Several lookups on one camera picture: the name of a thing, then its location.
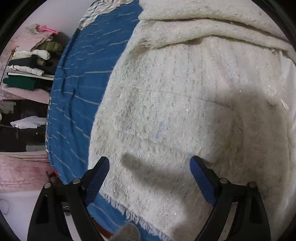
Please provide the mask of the pink floral cloth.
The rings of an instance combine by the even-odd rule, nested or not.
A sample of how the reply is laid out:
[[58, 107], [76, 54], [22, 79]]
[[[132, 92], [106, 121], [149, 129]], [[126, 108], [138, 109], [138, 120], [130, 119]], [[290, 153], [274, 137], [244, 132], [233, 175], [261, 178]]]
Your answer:
[[1, 192], [40, 190], [54, 170], [45, 151], [1, 152]]

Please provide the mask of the white fuzzy knit sweater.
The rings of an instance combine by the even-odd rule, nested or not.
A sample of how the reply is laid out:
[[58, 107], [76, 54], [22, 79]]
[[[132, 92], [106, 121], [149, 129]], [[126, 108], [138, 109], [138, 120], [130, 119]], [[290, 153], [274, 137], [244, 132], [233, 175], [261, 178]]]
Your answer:
[[150, 235], [193, 240], [211, 206], [192, 177], [199, 156], [259, 187], [272, 240], [295, 214], [295, 51], [253, 1], [140, 1], [109, 78], [88, 166], [100, 195]]

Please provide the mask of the blue striped plaid bedspread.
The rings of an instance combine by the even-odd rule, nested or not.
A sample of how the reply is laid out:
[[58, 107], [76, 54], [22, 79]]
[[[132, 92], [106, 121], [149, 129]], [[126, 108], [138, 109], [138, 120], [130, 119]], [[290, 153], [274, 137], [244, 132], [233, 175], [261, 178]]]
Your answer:
[[50, 94], [46, 151], [64, 184], [87, 171], [95, 114], [141, 11], [132, 1], [98, 16], [74, 32], [62, 54]]

